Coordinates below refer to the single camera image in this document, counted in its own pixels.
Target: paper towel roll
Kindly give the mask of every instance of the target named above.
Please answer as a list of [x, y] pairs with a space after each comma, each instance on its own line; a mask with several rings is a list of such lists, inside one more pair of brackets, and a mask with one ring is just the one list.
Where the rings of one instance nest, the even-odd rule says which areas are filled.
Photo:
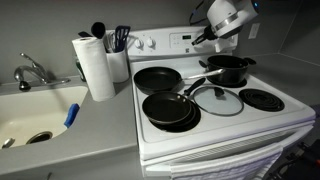
[[72, 43], [93, 100], [105, 101], [115, 96], [102, 40], [95, 37], [87, 37], [75, 39]]

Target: kitchen towel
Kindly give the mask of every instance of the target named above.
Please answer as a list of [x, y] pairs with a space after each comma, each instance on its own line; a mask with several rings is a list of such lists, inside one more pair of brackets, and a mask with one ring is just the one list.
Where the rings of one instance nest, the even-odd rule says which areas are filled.
[[205, 162], [171, 165], [173, 180], [257, 180], [262, 179], [282, 153], [278, 143]]
[[72, 43], [93, 100], [105, 101], [115, 96], [102, 40], [96, 37], [87, 37], [75, 39]]

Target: sink basin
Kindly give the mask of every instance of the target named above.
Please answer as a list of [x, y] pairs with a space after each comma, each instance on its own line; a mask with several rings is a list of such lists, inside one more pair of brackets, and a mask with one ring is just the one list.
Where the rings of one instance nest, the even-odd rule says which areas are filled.
[[74, 86], [0, 96], [0, 145], [9, 138], [15, 147], [60, 135], [70, 106], [81, 106], [87, 91]]

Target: stovetop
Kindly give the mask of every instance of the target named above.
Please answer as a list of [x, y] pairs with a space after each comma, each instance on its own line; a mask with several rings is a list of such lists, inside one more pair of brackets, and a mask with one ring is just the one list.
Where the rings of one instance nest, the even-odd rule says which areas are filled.
[[[207, 56], [201, 56], [135, 62], [131, 63], [131, 70], [134, 75], [134, 73], [147, 67], [163, 66], [177, 70], [184, 78], [203, 73], [204, 68], [198, 64], [198, 61], [206, 61], [207, 58]], [[188, 88], [194, 81], [184, 81], [185, 86], [178, 93], [182, 94], [183, 90]], [[133, 85], [141, 159], [152, 159], [314, 119], [314, 112], [303, 103], [249, 74], [246, 76], [246, 81], [247, 84], [243, 87], [221, 88], [228, 89], [236, 94], [248, 88], [263, 90], [280, 98], [285, 105], [284, 109], [278, 112], [268, 112], [244, 104], [241, 113], [228, 117], [209, 114], [201, 110], [201, 119], [197, 126], [189, 131], [180, 133], [166, 132], [150, 123], [142, 111], [142, 103], [147, 95]], [[203, 86], [217, 85], [207, 80]]]

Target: pot lid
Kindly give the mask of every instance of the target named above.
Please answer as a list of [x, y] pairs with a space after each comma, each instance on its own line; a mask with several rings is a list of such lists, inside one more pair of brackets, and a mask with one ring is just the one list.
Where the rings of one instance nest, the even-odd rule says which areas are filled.
[[204, 111], [219, 116], [233, 116], [243, 110], [240, 97], [219, 87], [205, 86], [193, 94], [194, 101]]

